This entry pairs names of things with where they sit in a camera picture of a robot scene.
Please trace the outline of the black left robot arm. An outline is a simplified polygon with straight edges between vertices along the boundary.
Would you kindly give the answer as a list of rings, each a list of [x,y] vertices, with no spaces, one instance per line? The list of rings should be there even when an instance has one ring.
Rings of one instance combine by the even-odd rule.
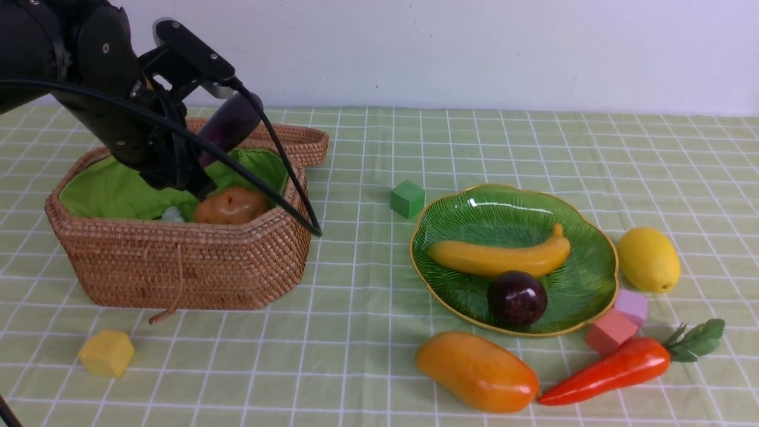
[[[183,103],[211,83],[211,50],[181,24],[155,25],[157,48],[138,56],[124,8],[107,1],[3,1],[2,80],[50,80],[113,95],[186,125]],[[89,95],[2,87],[2,113],[51,94],[125,167],[155,189],[203,200],[217,186],[194,143]]]

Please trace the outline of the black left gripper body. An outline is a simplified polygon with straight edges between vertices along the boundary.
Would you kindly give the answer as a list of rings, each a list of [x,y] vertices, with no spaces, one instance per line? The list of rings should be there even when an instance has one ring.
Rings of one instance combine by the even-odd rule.
[[[182,127],[187,126],[187,108],[171,85],[161,76],[145,71],[155,59],[154,49],[139,57],[142,66],[140,78],[132,84],[127,99],[152,113]],[[147,158],[133,165],[141,178],[155,189],[171,187],[178,190],[178,166],[180,162],[199,162],[201,150],[188,138],[174,133],[162,125],[141,122],[136,134],[138,153]]]

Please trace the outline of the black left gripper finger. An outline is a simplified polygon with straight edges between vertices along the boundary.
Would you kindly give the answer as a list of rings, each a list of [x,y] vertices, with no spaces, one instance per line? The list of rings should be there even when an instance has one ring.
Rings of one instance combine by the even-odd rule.
[[[180,162],[178,166],[178,189],[195,199],[206,199],[216,191],[217,184],[196,160]]]

